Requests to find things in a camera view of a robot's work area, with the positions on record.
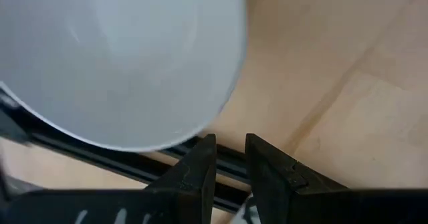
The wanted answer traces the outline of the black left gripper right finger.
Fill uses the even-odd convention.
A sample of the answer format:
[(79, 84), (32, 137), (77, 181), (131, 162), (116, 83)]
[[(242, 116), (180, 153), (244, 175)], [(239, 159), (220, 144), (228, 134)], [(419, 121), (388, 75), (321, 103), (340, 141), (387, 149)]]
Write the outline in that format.
[(427, 189), (349, 189), (255, 134), (245, 155), (262, 223), (427, 222)]

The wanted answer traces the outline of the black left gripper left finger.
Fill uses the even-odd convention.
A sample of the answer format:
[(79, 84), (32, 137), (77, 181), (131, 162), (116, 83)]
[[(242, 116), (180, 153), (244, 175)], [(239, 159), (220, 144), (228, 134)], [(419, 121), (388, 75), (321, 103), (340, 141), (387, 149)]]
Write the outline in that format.
[(2, 223), (210, 223), (216, 137), (206, 135), (144, 189), (41, 189), (6, 201)]

